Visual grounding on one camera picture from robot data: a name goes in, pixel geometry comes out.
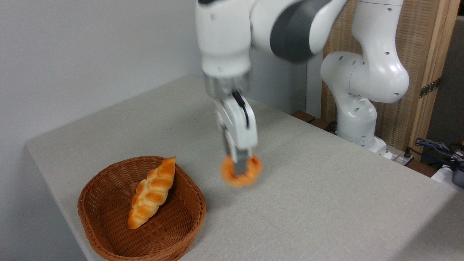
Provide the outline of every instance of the cable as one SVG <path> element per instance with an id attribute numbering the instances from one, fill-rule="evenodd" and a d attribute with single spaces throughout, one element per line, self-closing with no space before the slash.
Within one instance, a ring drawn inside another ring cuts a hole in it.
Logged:
<path id="1" fill-rule="evenodd" d="M 464 168 L 464 165 L 461 165 L 461 164 L 455 164 L 454 162 L 448 162 L 448 161 L 444 161 L 444 160 L 439 160 L 439 159 L 435 159 L 435 158 L 432 158 L 432 157 L 429 157 L 423 153 L 420 153 L 418 152 L 417 150 L 414 150 L 413 148 L 411 147 L 407 147 L 410 151 L 414 152 L 414 153 L 417 153 L 418 155 L 421 155 L 422 157 L 428 159 L 428 160 L 431 160 L 431 161 L 434 161 L 434 162 L 437 162 L 437 163 L 441 163 L 443 165 L 449 165 L 451 167 L 454 167 L 454 168 Z"/>

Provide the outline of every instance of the black cable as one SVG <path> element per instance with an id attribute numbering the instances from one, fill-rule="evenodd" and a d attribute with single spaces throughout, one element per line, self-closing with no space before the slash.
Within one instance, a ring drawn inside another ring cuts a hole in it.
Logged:
<path id="1" fill-rule="evenodd" d="M 245 101 L 242 99 L 242 96 L 237 90 L 232 90 L 232 97 L 237 101 L 238 105 L 242 107 L 243 112 L 245 113 L 246 118 L 246 128 L 250 127 L 250 119 L 248 118 L 248 112 L 246 112 Z"/>
<path id="2" fill-rule="evenodd" d="M 447 162 L 447 161 L 444 161 L 444 160 L 435 159 L 435 158 L 429 157 L 429 156 L 427 156 L 427 155 L 425 155 L 423 153 L 420 153 L 420 152 L 414 150 L 411 147 L 407 147 L 407 148 L 410 149 L 411 151 L 413 151 L 414 153 L 417 153 L 417 154 L 421 155 L 422 157 L 427 158 L 427 159 L 429 159 L 431 161 L 435 161 L 437 163 L 448 165 L 448 166 L 451 166 L 451 167 L 454 167 L 454 168 L 459 168 L 459 169 L 464 168 L 464 166 L 462 166 L 461 164 L 455 164 L 454 162 Z"/>

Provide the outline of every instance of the white wall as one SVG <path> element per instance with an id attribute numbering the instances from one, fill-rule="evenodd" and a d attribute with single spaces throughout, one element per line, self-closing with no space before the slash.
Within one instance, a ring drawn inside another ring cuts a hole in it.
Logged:
<path id="1" fill-rule="evenodd" d="M 34 165 L 24 145 L 175 79 L 201 76 L 193 5 L 0 1 L 0 260 L 84 259 L 45 182 L 28 171 Z M 251 96 L 292 112 L 290 64 L 252 56 Z"/>
<path id="2" fill-rule="evenodd" d="M 321 78 L 322 53 L 308 61 L 306 112 L 317 118 L 321 117 L 322 78 Z"/>

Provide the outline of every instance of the wooden block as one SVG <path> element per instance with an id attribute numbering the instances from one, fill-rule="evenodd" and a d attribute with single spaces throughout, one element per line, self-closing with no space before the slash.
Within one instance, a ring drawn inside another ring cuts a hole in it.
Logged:
<path id="1" fill-rule="evenodd" d="M 307 122 L 307 123 L 310 123 L 312 122 L 313 120 L 316 119 L 316 117 L 304 112 L 304 111 L 296 111 L 292 114 L 293 117 L 297 118 L 297 119 L 300 119 L 304 122 Z"/>
<path id="2" fill-rule="evenodd" d="M 426 165 L 422 162 L 419 162 L 415 159 L 411 160 L 411 162 L 406 166 L 412 170 L 415 170 L 419 172 L 422 175 L 425 175 L 427 177 L 432 177 L 435 172 L 437 172 L 437 169 L 432 168 L 429 165 Z"/>
<path id="3" fill-rule="evenodd" d="M 327 122 L 321 120 L 321 119 L 315 119 L 312 122 L 310 122 L 311 125 L 316 126 L 317 128 L 325 129 L 329 125 Z"/>

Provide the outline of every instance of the table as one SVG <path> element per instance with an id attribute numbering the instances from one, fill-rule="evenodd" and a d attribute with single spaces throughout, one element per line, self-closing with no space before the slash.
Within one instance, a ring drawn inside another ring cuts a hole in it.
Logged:
<path id="1" fill-rule="evenodd" d="M 202 190 L 203 227 L 182 261 L 462 260 L 464 195 L 290 115 L 250 100 L 258 183 L 221 180 L 214 104 L 187 77 L 39 136 L 26 145 L 88 260 L 82 188 L 108 165 L 177 156 Z"/>

